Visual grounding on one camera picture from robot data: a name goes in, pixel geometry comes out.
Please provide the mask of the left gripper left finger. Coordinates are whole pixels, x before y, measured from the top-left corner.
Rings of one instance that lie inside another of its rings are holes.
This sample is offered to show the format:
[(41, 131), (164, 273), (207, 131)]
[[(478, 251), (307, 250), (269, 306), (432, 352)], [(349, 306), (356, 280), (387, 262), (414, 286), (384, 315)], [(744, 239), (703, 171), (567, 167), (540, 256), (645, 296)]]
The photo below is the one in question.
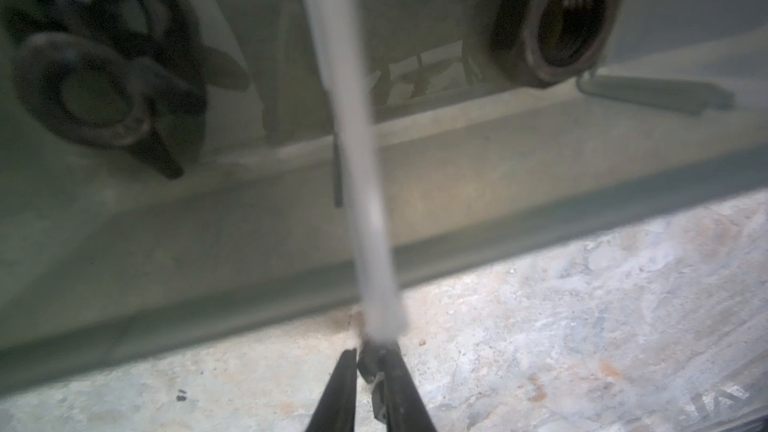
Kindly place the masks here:
[(354, 431), (357, 376), (357, 349), (346, 349), (334, 367), (306, 432)]

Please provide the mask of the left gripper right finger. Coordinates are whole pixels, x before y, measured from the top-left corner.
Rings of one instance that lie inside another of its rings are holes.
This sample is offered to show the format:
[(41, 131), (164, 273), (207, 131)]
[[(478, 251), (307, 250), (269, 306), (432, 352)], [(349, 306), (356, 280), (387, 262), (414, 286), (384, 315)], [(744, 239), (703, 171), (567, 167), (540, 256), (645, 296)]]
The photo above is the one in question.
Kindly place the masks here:
[(386, 430), (436, 432), (400, 350), (395, 345), (375, 345), (373, 350), (376, 371), (382, 374), (375, 390)]

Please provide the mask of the small black hex nut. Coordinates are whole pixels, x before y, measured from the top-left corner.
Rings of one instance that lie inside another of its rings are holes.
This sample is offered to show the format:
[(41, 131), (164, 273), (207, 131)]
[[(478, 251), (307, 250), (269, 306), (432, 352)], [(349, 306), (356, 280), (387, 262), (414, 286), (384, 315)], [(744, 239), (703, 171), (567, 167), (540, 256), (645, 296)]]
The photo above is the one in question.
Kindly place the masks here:
[(387, 345), (383, 343), (363, 342), (358, 355), (357, 370), (367, 384), (374, 384), (384, 374), (387, 349)]

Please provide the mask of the clear green organizer box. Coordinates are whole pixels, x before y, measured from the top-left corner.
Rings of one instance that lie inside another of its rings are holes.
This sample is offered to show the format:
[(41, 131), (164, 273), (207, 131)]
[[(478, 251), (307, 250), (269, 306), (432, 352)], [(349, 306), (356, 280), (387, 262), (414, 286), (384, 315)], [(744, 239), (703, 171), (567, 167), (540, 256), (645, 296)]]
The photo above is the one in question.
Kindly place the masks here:
[(189, 0), (245, 68), (169, 180), (22, 105), (1, 25), (1, 392), (358, 302), (767, 183), (767, 0), (622, 0), (597, 64), (506, 80), (500, 0)]

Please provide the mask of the black wing nut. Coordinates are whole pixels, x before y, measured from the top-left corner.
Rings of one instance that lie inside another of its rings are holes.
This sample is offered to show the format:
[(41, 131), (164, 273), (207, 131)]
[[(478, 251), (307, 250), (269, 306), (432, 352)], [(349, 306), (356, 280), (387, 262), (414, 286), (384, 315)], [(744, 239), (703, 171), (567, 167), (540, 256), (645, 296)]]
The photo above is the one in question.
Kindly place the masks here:
[(183, 176), (158, 128), (165, 116), (201, 117), (207, 92), (200, 60), (184, 43), (148, 53), (65, 32), (26, 38), (12, 59), (27, 112), (59, 138), (120, 150), (169, 180)]
[(203, 42), (189, 0), (1, 0), (1, 25), (14, 45), (37, 32), (68, 32), (128, 59), (149, 57), (199, 87), (250, 85), (231, 55)]

